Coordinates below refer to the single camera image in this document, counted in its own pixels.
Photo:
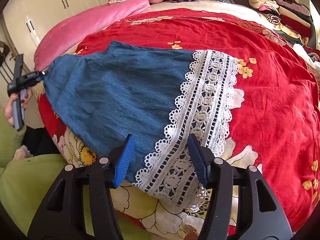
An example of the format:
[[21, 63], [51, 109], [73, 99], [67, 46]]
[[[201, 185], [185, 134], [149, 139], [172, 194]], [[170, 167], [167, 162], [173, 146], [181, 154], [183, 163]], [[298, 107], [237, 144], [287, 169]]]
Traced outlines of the left hand red nails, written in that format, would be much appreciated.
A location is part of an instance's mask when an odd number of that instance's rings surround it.
[[[13, 104], [19, 97], [20, 97], [20, 95], [18, 93], [11, 94], [11, 96], [9, 97], [9, 99], [7, 101], [6, 106], [3, 109], [3, 114], [4, 114], [5, 119], [12, 126], [14, 125], [14, 119], [12, 117]], [[29, 94], [28, 94], [28, 90], [27, 90], [24, 95], [24, 98], [21, 99], [21, 107], [23, 109], [27, 108], [28, 99], [29, 99]]]

